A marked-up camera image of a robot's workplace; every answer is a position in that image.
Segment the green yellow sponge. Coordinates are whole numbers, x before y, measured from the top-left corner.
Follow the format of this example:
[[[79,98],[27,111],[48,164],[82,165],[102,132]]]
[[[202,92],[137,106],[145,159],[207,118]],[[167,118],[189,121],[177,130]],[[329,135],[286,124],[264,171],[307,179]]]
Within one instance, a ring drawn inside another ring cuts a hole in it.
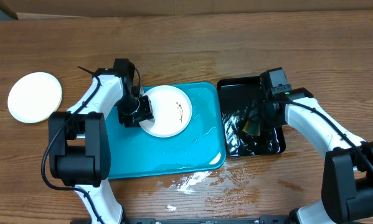
[[[242,131],[250,136],[259,136],[261,132],[261,123],[259,121],[247,120]]]

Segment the white plate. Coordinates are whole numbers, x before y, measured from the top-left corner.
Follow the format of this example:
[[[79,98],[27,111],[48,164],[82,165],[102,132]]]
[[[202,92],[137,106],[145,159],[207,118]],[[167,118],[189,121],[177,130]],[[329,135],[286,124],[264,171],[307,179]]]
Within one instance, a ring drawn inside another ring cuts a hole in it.
[[[145,94],[151,102],[153,118],[139,125],[150,135],[169,138],[181,133],[189,124],[192,105],[189,97],[179,88],[161,85],[149,89]]]
[[[46,72],[30,73],[11,88],[7,98],[8,110],[13,118],[22,123],[35,123],[33,115],[38,99],[60,90],[62,86],[53,75]]]

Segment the yellow green rimmed plate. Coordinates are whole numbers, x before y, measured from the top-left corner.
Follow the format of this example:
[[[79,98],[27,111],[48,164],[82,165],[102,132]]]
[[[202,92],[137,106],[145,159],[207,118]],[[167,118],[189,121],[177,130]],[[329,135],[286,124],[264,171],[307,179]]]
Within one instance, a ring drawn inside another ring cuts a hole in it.
[[[34,108],[34,122],[37,123],[46,120],[53,112],[56,112],[60,108],[62,98],[62,90],[40,97]]]

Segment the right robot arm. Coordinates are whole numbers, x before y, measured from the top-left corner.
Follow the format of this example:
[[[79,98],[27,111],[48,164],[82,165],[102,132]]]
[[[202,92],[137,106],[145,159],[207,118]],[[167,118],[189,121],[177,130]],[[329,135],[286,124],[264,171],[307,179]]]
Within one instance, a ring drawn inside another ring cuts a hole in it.
[[[353,223],[373,217],[373,141],[351,133],[305,88],[252,100],[248,129],[288,125],[324,159],[321,198],[294,209],[286,223]]]

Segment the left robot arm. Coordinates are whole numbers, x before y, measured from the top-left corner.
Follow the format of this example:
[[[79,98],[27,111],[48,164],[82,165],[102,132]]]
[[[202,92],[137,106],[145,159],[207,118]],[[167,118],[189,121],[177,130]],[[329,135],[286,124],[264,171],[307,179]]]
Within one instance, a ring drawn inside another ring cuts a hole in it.
[[[131,63],[92,72],[92,84],[80,101],[49,117],[49,144],[40,173],[53,190],[72,191],[82,199],[90,223],[127,223],[125,211],[111,189],[111,149],[105,120],[117,108],[120,124],[135,128],[151,119],[153,110]]]

